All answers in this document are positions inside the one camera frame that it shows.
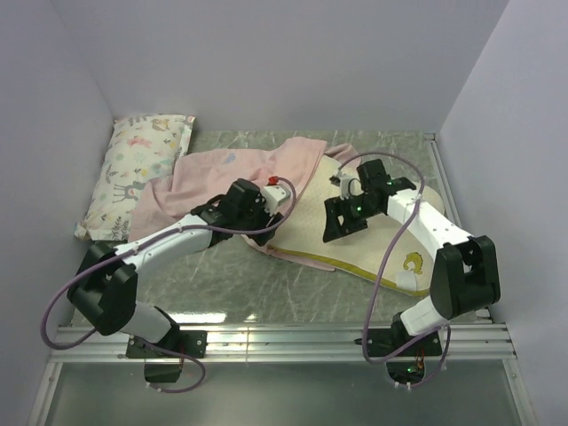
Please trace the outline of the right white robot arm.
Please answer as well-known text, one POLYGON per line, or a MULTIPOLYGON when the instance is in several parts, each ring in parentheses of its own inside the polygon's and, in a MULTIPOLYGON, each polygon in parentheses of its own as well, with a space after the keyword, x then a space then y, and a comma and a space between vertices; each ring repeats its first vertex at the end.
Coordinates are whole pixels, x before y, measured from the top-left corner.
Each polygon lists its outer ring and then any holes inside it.
POLYGON ((354 177, 337 170, 330 181, 340 193, 324 202, 324 242, 363 231, 369 218, 385 215, 399 222, 402 232, 410 232, 434 261, 429 295, 394 316, 388 337, 379 339, 364 328, 366 356, 375 356, 379 347, 387 355, 411 354, 453 318, 500 300, 493 241, 450 222, 423 200, 423 185, 391 177, 379 159, 358 166, 354 177))

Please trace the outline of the cream yellow-edged pillow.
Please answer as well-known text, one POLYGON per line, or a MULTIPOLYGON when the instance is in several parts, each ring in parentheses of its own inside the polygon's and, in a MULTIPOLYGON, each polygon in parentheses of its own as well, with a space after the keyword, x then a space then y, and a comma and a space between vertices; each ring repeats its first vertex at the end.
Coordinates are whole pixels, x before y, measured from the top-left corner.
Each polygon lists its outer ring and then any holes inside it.
MULTIPOLYGON (((340 162, 323 156, 309 184, 303 190, 288 220, 269 241, 267 252, 273 256, 318 269, 342 270, 373 281, 385 250, 400 223, 385 215, 367 220, 361 232, 325 243, 324 201, 338 195, 329 182, 340 162)), ((406 231, 386 264, 381 285, 409 296, 425 296, 430 290, 433 260, 426 248, 406 231)))

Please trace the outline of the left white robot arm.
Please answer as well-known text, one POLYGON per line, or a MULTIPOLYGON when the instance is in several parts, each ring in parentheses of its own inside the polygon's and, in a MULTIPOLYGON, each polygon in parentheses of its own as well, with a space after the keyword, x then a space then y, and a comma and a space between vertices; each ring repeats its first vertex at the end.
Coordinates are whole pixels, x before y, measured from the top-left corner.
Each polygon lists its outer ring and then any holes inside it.
POLYGON ((265 245, 288 217, 280 208, 295 201, 296 189, 283 177, 270 177, 263 187, 239 178, 226 193, 158 232, 116 247, 92 245, 67 299, 99 334, 133 335, 157 356, 168 357, 181 348, 179 325, 163 309, 138 300, 139 282, 184 254, 234 235, 265 245))

